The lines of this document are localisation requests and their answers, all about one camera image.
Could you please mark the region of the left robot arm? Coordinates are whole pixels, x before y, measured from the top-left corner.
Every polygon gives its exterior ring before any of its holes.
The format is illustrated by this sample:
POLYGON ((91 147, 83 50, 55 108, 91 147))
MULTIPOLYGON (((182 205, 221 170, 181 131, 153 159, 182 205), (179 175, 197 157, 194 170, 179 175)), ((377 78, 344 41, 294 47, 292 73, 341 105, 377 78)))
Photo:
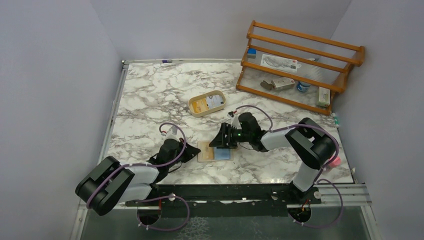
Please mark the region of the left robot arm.
POLYGON ((199 153, 199 148, 182 138, 169 138, 147 163, 121 164, 115 157, 107 156, 80 181, 75 194, 99 216, 119 203, 133 200, 149 206, 157 200, 153 185, 163 180, 175 164, 186 163, 199 153))

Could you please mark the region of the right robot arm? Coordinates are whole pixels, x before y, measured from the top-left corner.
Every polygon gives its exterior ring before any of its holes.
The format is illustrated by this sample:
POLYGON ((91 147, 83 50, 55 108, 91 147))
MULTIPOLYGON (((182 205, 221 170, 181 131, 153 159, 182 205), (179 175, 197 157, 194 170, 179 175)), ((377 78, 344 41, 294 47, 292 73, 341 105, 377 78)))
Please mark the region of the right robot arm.
POLYGON ((289 199, 300 204, 309 196, 325 164, 333 160, 339 152, 338 141, 312 119, 305 117, 298 124, 276 130, 261 129, 257 119, 245 112, 237 118, 239 127, 222 123, 209 147, 235 149, 239 143, 248 143, 257 152, 291 146, 302 163, 288 190, 289 199))

